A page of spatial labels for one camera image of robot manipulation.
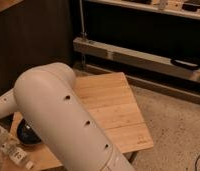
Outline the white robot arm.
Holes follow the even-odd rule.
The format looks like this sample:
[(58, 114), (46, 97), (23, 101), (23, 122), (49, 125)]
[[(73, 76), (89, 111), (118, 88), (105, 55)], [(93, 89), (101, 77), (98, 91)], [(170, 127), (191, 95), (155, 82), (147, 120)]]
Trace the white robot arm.
[(83, 106), (64, 63), (33, 67), (0, 96), (0, 119), (19, 112), (68, 171), (134, 171)]

